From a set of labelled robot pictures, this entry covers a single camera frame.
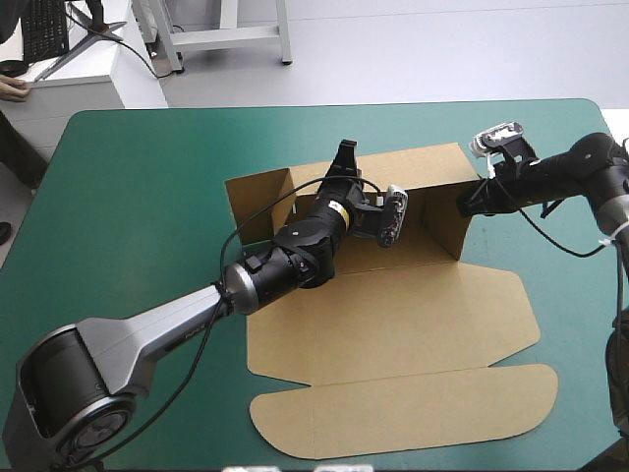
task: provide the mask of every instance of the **white metal frame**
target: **white metal frame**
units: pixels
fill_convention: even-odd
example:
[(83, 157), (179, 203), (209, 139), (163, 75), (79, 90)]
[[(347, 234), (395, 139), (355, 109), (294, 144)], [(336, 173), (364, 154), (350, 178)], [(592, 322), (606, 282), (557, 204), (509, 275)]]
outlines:
[(146, 44), (155, 42), (157, 39), (157, 28), (155, 27), (155, 19), (148, 9), (148, 2), (146, 0), (132, 0), (131, 8), (138, 25), (140, 25), (144, 42)]
[(183, 69), (181, 60), (183, 52), (277, 43), (282, 49), (282, 63), (293, 62), (286, 0), (275, 0), (277, 25), (274, 26), (238, 28), (238, 0), (221, 0), (219, 29), (188, 32), (173, 30), (173, 24), (163, 0), (148, 0), (148, 5), (155, 17), (159, 37), (174, 71)]

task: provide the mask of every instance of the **black shoe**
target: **black shoe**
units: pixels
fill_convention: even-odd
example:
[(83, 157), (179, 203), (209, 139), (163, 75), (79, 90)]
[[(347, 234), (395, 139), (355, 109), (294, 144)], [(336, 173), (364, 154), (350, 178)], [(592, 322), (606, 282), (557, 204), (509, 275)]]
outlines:
[(6, 221), (0, 222), (0, 246), (9, 241), (11, 238), (11, 223)]

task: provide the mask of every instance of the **yellow label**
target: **yellow label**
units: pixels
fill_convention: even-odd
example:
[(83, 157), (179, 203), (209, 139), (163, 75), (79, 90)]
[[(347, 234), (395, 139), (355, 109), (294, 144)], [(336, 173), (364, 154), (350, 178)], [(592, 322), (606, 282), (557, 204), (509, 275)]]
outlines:
[(347, 212), (347, 209), (334, 200), (330, 200), (330, 203), (327, 205), (343, 216), (343, 219), (345, 220), (345, 230), (348, 230), (350, 228), (350, 213)]

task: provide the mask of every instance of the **unfolded cardboard box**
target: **unfolded cardboard box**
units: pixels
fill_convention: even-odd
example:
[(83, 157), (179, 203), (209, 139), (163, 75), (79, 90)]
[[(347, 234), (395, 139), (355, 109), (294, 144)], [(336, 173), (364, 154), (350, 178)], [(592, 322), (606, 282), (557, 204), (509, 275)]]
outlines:
[[(248, 318), (254, 374), (309, 385), (251, 404), (279, 450), (323, 459), (523, 434), (550, 412), (558, 381), (549, 366), (492, 368), (535, 344), (540, 331), (519, 277), (458, 260), (469, 225), (456, 198), (478, 180), (457, 145), (358, 158), (380, 188), (409, 193), (400, 240), (384, 250), (348, 237), (336, 277), (296, 290)], [(320, 162), (226, 183), (237, 222), (325, 174)], [(316, 186), (242, 234), (269, 239), (303, 217)]]

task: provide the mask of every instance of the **person's hand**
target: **person's hand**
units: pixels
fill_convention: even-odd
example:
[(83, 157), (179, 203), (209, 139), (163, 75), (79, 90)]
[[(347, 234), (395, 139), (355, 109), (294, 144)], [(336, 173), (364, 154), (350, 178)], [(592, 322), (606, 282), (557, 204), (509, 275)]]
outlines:
[(0, 75), (0, 100), (27, 101), (29, 92), (26, 82)]

